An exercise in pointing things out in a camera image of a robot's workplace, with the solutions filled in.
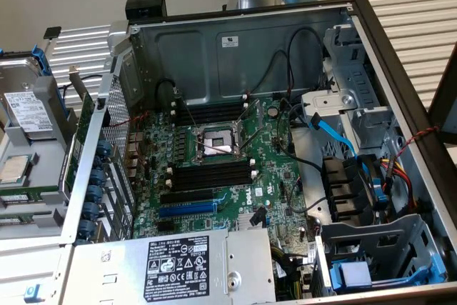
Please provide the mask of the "CPU socket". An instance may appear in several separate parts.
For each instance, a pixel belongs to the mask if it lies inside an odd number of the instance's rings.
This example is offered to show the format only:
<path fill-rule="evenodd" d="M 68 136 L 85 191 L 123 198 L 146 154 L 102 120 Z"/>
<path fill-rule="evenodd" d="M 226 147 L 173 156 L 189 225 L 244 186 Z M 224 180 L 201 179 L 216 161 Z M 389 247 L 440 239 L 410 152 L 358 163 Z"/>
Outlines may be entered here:
<path fill-rule="evenodd" d="M 191 130 L 191 162 L 220 164 L 246 158 L 242 120 L 196 125 Z"/>

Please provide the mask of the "socket locking lever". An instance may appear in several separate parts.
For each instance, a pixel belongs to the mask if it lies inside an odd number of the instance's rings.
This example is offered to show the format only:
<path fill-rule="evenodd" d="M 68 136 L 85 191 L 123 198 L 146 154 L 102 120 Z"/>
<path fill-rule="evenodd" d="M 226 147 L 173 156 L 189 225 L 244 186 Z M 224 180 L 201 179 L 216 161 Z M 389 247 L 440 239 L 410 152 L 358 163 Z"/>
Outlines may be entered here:
<path fill-rule="evenodd" d="M 177 109 L 178 109 L 178 125 L 179 126 L 190 126 L 193 129 L 197 129 L 197 123 L 195 118 L 186 103 L 186 100 L 182 95 L 179 95 L 177 98 Z"/>
<path fill-rule="evenodd" d="M 240 146 L 240 151 L 243 151 L 257 136 L 258 134 L 263 130 L 263 127 L 259 127 L 257 128 L 257 130 L 255 130 L 255 132 L 250 135 L 247 140 L 245 140 L 243 142 L 243 144 Z"/>

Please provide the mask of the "green motherboard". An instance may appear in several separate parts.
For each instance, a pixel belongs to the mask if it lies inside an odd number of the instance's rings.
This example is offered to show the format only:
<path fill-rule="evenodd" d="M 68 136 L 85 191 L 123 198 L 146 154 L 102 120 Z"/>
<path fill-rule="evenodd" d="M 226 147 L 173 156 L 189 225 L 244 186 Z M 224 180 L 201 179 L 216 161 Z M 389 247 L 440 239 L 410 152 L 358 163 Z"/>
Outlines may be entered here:
<path fill-rule="evenodd" d="M 272 119 L 267 110 L 270 106 L 278 109 L 278 116 Z M 255 213 L 264 206 L 267 210 L 266 229 L 273 242 L 283 244 L 287 250 L 300 244 L 307 234 L 306 217 L 301 210 L 308 207 L 303 200 L 302 178 L 297 160 L 293 158 L 292 133 L 289 124 L 301 128 L 297 118 L 299 107 L 281 101 L 276 97 L 250 99 L 243 113 L 236 119 L 242 120 L 244 139 L 252 135 L 259 127 L 263 130 L 243 150 L 246 158 L 255 167 L 251 171 L 252 184 L 226 186 L 210 189 L 214 193 L 217 211 L 207 214 L 172 216 L 161 218 L 161 207 L 180 204 L 160 203 L 160 195 L 182 191 L 172 191 L 165 187 L 168 176 L 167 166 L 192 166 L 190 126 L 177 126 L 175 113 L 161 111 L 151 114 L 135 131 L 143 131 L 144 138 L 144 174 L 134 182 L 138 205 L 134 219 L 136 239 L 167 234 L 187 234 L 197 231 L 226 229 L 236 230 L 239 214 Z M 160 221 L 173 221 L 174 232 L 159 233 L 156 224 Z"/>

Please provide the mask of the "long black expansion slot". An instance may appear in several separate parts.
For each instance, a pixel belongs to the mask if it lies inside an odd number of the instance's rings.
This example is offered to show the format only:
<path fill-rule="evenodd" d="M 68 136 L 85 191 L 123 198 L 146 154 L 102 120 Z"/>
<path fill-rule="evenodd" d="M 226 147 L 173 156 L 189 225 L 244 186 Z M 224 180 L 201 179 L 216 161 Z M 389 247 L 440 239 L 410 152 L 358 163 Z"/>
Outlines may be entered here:
<path fill-rule="evenodd" d="M 214 199 L 212 190 L 197 190 L 197 191 L 183 191 L 176 193 L 168 193 L 160 195 L 160 203 L 164 204 L 180 204 L 191 203 L 197 201 L 210 201 Z"/>

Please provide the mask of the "open grey PC case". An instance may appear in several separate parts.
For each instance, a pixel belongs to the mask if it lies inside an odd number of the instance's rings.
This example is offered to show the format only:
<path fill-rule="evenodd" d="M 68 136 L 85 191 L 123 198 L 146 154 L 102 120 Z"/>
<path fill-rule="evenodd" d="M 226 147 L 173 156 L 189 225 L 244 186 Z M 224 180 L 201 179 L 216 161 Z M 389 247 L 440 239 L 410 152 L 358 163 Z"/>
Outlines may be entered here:
<path fill-rule="evenodd" d="M 317 113 L 308 120 L 302 96 L 329 90 L 324 71 L 327 29 L 349 25 L 365 47 L 372 86 L 393 121 L 380 155 L 359 154 L 344 135 Z M 223 48 L 221 38 L 238 36 L 238 47 Z M 293 158 L 308 204 L 306 238 L 291 250 L 272 241 L 268 229 L 276 300 L 261 305 L 457 305 L 457 168 L 441 135 L 444 126 L 431 122 L 423 102 L 367 0 L 275 6 L 197 16 L 169 17 L 129 24 L 111 48 L 111 70 L 94 101 L 69 211 L 76 217 L 65 229 L 72 247 L 62 304 L 77 246 L 136 239 L 138 200 L 125 166 L 129 135 L 153 113 L 168 111 L 182 95 L 187 104 L 276 97 L 299 107 L 301 128 L 288 125 Z M 96 155 L 99 139 L 112 145 L 109 158 Z M 322 182 L 325 156 L 354 157 L 368 185 L 372 225 L 418 214 L 428 225 L 445 264 L 441 284 L 331 295 L 318 271 L 322 226 L 334 224 Z M 106 184 L 96 231 L 77 239 L 81 210 L 92 169 L 105 172 Z"/>

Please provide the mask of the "blue expansion slot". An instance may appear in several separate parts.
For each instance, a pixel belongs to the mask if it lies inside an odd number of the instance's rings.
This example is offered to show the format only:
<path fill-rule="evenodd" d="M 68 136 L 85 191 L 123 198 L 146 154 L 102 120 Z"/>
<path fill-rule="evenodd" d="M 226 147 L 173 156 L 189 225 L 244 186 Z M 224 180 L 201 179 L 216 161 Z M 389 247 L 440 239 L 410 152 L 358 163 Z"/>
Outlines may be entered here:
<path fill-rule="evenodd" d="M 172 216 L 187 216 L 194 214 L 207 214 L 217 211 L 217 204 L 210 202 L 199 202 L 192 204 L 184 204 L 178 206 L 161 207 L 159 209 L 159 216 L 161 218 Z"/>

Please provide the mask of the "silver chipset heat sink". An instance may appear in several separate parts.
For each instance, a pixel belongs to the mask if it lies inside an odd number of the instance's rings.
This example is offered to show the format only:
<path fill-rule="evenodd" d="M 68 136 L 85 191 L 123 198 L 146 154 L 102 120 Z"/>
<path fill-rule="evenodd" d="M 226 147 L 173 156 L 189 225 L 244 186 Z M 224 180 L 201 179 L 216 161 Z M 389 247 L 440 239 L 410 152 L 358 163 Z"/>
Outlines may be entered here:
<path fill-rule="evenodd" d="M 243 213 L 239 214 L 236 220 L 236 230 L 256 230 L 256 229 L 265 229 L 261 227 L 261 224 L 258 226 L 252 226 L 249 222 L 249 219 L 254 215 L 254 213 Z"/>

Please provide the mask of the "silver rear port block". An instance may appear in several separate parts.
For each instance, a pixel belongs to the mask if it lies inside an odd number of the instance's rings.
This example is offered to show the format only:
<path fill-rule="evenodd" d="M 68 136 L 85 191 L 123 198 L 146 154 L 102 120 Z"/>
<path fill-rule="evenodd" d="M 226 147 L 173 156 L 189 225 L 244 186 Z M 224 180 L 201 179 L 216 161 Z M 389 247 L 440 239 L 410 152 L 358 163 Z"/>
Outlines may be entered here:
<path fill-rule="evenodd" d="M 137 131 L 130 134 L 127 141 L 125 166 L 131 182 L 144 174 L 144 138 L 145 133 Z"/>

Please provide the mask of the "blue card clip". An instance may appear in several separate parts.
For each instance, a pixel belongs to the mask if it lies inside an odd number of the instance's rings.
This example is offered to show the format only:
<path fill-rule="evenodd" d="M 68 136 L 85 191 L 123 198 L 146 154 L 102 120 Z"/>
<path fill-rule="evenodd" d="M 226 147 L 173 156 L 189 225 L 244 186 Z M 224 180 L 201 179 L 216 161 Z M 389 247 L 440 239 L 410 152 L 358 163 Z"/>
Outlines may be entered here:
<path fill-rule="evenodd" d="M 84 202 L 81 216 L 85 220 L 95 221 L 99 217 L 100 208 L 99 205 L 94 202 Z"/>
<path fill-rule="evenodd" d="M 109 158 L 112 154 L 112 145 L 105 139 L 99 139 L 96 145 L 96 155 L 101 159 Z"/>
<path fill-rule="evenodd" d="M 89 240 L 96 231 L 96 224 L 94 221 L 82 219 L 77 228 L 77 239 Z"/>
<path fill-rule="evenodd" d="M 106 184 L 106 175 L 103 170 L 92 169 L 89 175 L 89 185 L 103 187 Z"/>
<path fill-rule="evenodd" d="M 100 204 L 104 190 L 97 185 L 89 185 L 86 190 L 86 200 L 95 204 Z"/>

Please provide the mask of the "black fan shroud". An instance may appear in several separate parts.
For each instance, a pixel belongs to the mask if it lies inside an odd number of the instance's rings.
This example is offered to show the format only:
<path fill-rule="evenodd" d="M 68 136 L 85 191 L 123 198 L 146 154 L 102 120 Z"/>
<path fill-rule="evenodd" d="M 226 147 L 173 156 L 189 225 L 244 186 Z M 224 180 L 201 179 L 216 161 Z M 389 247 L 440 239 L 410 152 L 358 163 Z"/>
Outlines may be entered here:
<path fill-rule="evenodd" d="M 354 157 L 323 158 L 321 177 L 333 223 L 372 225 L 374 214 L 368 198 L 368 185 L 362 179 L 360 171 Z"/>

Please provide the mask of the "tall grey metal disk bay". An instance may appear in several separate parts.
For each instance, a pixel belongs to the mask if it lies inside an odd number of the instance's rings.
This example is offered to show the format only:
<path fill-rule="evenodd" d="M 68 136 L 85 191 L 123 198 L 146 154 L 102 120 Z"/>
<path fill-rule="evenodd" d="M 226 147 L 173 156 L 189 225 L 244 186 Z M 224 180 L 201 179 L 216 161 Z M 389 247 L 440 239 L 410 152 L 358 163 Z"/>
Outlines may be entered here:
<path fill-rule="evenodd" d="M 386 148 L 393 112 L 382 104 L 372 86 L 365 68 L 369 59 L 357 30 L 349 25 L 327 29 L 323 45 L 328 52 L 324 71 L 333 84 L 329 90 L 302 96 L 306 118 L 310 120 L 317 113 L 347 137 L 357 153 L 380 155 Z"/>

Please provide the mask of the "black power supply label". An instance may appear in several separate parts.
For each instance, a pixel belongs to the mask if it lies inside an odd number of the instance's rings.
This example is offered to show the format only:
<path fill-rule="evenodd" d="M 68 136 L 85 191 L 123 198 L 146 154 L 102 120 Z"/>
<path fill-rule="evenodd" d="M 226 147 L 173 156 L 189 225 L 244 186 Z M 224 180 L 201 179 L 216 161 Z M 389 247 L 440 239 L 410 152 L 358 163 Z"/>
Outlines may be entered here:
<path fill-rule="evenodd" d="M 152 241 L 146 260 L 145 300 L 208 296 L 209 264 L 208 235 Z"/>

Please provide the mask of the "green graphics card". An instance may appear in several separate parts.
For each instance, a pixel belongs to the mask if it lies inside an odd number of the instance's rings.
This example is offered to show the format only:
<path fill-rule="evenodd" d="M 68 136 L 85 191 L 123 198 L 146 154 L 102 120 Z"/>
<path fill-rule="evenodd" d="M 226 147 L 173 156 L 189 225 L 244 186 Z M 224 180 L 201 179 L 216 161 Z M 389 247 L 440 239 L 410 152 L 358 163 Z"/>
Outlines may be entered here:
<path fill-rule="evenodd" d="M 72 189 L 76 180 L 84 142 L 89 130 L 91 116 L 94 112 L 94 102 L 86 88 L 83 80 L 90 76 L 80 77 L 77 66 L 69 67 L 69 83 L 62 86 L 62 99 L 66 98 L 66 91 L 73 87 L 81 100 L 81 112 L 76 122 L 71 142 L 67 146 L 59 177 L 59 192 L 62 193 L 64 201 L 68 204 L 71 198 Z"/>

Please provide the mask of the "silver power supply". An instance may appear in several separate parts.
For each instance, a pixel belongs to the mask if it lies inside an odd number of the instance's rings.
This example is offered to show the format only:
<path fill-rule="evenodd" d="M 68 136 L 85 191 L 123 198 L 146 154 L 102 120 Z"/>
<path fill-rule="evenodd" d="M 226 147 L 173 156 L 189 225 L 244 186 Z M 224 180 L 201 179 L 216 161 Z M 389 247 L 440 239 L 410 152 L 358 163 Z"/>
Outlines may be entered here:
<path fill-rule="evenodd" d="M 147 302 L 146 260 L 152 241 L 209 236 L 209 295 Z M 77 246 L 63 305 L 261 305 L 276 300 L 265 229 L 226 229 Z"/>

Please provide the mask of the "grey parts rack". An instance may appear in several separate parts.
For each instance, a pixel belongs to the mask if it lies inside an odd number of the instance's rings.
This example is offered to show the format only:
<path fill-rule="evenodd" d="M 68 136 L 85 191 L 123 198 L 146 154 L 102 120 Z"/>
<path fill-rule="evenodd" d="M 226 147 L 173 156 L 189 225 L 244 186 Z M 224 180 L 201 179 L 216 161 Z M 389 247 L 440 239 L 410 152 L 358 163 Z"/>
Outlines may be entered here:
<path fill-rule="evenodd" d="M 42 78 L 34 92 L 43 102 L 52 124 L 52 139 L 33 141 L 19 127 L 6 122 L 5 140 L 0 147 L 0 168 L 10 156 L 29 155 L 26 174 L 17 184 L 0 184 L 0 188 L 58 186 L 58 191 L 44 193 L 43 202 L 9 204 L 0 200 L 0 212 L 34 212 L 34 223 L 0 226 L 0 240 L 58 236 L 64 224 L 67 203 L 59 192 L 59 177 L 67 146 L 76 129 L 76 117 L 66 108 L 54 77 Z"/>

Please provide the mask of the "low grey metal disk bay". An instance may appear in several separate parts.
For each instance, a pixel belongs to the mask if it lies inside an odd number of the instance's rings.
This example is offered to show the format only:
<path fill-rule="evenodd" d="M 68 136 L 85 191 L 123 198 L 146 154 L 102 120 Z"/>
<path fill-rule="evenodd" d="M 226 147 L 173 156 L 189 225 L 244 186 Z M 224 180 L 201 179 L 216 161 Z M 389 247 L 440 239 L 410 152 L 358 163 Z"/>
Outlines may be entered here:
<path fill-rule="evenodd" d="M 428 225 L 418 214 L 370 226 L 328 224 L 322 226 L 317 239 L 323 244 L 318 271 L 324 289 L 331 295 L 342 295 L 331 288 L 329 271 L 335 263 L 366 261 L 371 278 L 378 281 L 406 276 L 429 264 L 433 254 L 441 257 Z"/>

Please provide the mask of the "blue disk carrier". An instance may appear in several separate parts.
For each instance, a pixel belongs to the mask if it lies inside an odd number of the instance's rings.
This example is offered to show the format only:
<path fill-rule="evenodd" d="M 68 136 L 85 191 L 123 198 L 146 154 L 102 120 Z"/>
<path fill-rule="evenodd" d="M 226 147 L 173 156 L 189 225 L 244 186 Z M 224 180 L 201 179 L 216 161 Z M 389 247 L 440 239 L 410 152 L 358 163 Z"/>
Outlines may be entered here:
<path fill-rule="evenodd" d="M 441 284 L 447 281 L 447 271 L 438 254 L 431 256 L 429 264 L 415 268 L 406 276 L 374 281 L 366 261 L 338 262 L 329 271 L 331 288 L 337 294 L 397 289 L 408 286 Z"/>

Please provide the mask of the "silver CPU chip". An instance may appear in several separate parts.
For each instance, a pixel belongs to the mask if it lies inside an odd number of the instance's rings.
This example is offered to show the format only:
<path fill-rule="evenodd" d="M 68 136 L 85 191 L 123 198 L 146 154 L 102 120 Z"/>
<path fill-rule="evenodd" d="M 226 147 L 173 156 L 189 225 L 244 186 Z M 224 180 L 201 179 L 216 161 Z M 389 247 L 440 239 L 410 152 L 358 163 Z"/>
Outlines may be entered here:
<path fill-rule="evenodd" d="M 17 184 L 26 174 L 29 155 L 10 156 L 0 168 L 0 184 Z"/>

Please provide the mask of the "silver hard disk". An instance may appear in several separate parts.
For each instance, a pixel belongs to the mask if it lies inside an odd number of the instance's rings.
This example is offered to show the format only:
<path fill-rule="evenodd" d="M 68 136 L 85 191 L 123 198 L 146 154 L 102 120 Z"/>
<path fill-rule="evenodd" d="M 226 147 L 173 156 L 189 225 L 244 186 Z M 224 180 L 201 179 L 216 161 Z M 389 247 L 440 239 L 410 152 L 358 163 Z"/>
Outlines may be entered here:
<path fill-rule="evenodd" d="M 45 75 L 33 57 L 0 59 L 0 102 L 10 125 L 33 141 L 53 138 L 45 106 L 34 94 L 35 83 Z"/>

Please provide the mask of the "blue case latch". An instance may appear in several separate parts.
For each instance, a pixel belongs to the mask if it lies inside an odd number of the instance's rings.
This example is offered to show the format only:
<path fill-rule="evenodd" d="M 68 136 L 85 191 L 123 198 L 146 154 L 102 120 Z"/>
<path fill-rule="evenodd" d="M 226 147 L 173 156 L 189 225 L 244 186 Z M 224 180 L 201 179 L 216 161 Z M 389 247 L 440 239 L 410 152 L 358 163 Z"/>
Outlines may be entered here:
<path fill-rule="evenodd" d="M 43 287 L 41 284 L 28 285 L 24 292 L 24 303 L 35 304 L 45 301 L 45 298 L 42 295 L 42 289 Z"/>

